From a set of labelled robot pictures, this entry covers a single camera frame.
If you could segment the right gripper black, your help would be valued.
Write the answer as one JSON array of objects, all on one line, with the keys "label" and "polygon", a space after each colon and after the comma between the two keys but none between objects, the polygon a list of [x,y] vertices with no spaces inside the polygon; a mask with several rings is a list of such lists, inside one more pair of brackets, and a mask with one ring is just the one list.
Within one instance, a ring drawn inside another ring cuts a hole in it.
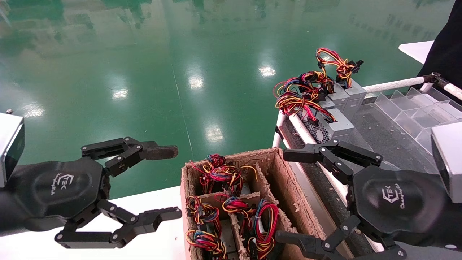
[{"label": "right gripper black", "polygon": [[[277,231],[276,241],[300,248],[305,258],[344,260],[336,248],[358,227],[365,235],[449,235],[449,196],[440,176],[413,170],[361,170],[381,165],[383,157],[342,140],[284,149],[287,162],[319,162],[343,185],[352,184],[352,214],[322,240],[311,235]],[[393,240],[381,240],[384,250],[357,260],[405,260],[406,251]]]}]

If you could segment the left gripper finger worn pad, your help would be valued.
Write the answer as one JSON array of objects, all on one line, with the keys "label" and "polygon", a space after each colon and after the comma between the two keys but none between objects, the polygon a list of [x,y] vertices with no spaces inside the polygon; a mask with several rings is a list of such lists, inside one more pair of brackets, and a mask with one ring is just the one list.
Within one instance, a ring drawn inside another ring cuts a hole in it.
[{"label": "left gripper finger worn pad", "polygon": [[141,142],[133,138],[118,138],[84,145],[82,156],[94,161],[111,158],[105,163],[105,175],[116,177],[143,160],[157,161],[175,158],[178,147],[159,146],[155,141]]}]

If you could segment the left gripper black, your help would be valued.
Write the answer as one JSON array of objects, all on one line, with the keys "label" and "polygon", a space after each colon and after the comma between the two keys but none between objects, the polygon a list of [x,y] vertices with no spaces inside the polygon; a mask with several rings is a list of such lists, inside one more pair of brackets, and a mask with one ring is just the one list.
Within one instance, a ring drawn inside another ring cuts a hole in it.
[{"label": "left gripper black", "polygon": [[[55,241],[67,249],[123,248],[135,237],[157,231],[163,221],[180,219],[178,207],[138,215],[106,200],[109,178],[101,164],[83,157],[17,166],[7,183],[7,219],[69,220]],[[99,214],[119,222],[113,232],[77,231]]]}]

